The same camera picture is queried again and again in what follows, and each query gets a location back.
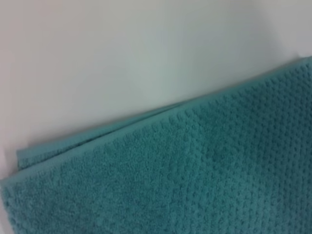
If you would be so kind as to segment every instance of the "white background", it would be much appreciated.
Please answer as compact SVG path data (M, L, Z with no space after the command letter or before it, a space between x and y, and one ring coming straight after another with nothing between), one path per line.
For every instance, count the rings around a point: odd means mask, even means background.
M0 178L18 148L310 55L311 0L1 0Z

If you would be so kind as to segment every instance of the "white wall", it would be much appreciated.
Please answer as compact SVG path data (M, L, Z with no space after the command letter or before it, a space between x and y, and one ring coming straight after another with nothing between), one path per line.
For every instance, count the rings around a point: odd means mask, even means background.
M0 177L17 148L312 55L311 12L311 0L0 1Z

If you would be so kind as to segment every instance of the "white surface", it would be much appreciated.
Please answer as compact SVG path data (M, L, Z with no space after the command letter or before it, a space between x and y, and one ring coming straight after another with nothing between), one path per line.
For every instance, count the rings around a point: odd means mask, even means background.
M0 176L17 148L312 55L311 12L311 0L1 1Z

